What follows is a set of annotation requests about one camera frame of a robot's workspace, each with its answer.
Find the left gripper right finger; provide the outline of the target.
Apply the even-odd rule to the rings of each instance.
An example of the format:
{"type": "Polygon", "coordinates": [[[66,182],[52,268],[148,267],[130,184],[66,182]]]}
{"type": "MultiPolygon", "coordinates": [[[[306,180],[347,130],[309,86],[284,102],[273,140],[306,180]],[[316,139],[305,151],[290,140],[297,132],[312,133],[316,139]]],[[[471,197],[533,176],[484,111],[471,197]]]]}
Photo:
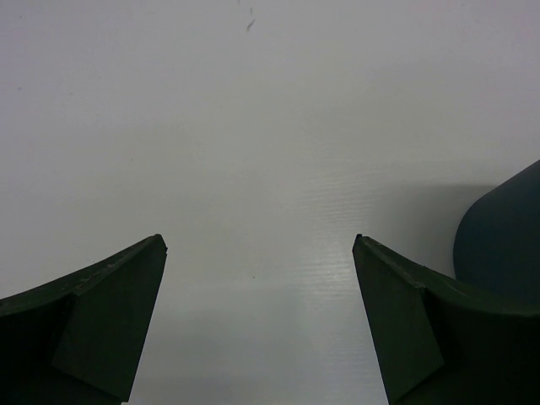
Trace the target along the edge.
{"type": "Polygon", "coordinates": [[[536,404],[539,309],[357,235],[354,265],[391,404],[536,404]]]}

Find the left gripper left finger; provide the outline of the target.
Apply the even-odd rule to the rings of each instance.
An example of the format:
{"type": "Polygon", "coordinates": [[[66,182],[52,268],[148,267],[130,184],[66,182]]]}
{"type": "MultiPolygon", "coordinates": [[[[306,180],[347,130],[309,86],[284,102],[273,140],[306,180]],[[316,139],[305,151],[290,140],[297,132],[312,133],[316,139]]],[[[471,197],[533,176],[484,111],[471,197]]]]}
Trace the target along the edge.
{"type": "Polygon", "coordinates": [[[167,246],[151,235],[1,300],[3,404],[125,404],[159,293],[167,246]]]}

